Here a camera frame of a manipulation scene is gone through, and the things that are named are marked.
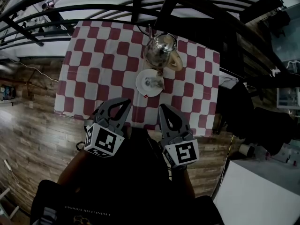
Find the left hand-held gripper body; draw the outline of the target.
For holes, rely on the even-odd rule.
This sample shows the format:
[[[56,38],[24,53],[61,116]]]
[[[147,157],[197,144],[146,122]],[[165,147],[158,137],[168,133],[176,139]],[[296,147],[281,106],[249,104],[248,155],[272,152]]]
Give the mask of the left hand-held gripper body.
[[[114,121],[85,120],[87,129],[84,150],[101,158],[112,157],[124,141],[124,135],[115,133]]]

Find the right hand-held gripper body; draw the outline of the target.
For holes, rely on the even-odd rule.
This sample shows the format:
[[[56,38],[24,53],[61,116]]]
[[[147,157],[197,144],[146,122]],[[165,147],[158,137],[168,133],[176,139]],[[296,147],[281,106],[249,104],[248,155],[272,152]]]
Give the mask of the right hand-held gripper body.
[[[172,169],[183,168],[199,160],[198,141],[190,132],[162,138],[161,147]]]

